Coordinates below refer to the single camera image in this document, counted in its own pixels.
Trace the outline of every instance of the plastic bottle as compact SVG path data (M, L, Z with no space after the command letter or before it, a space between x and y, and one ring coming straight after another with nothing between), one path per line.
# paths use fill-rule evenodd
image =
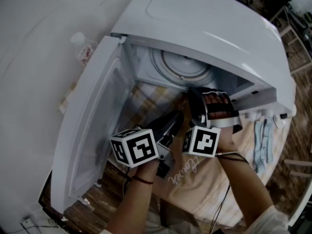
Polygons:
M82 32L75 33L70 42L75 47L75 56L84 66L86 66L96 50L98 43L87 39Z

